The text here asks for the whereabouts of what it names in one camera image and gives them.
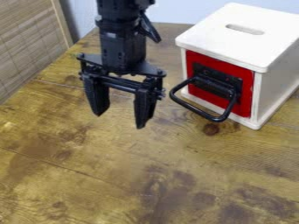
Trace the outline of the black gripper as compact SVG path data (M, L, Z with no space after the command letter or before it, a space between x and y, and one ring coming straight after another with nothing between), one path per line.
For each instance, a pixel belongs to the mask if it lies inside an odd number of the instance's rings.
M145 61L145 38L161 41L155 28L98 30L101 54L77 56L80 78L90 110L101 116L109 107L109 88L134 94L134 125L145 126L155 114L156 100L164 97L165 71Z

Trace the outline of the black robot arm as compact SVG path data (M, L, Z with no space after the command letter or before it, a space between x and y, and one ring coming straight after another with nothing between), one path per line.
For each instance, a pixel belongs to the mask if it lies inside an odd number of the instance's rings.
M134 95L134 125L138 129L153 117L164 98L165 71L145 61L145 41L161 37L145 15L155 0L97 0L100 54L77 56L78 78L92 112L101 116L109 108L112 88Z

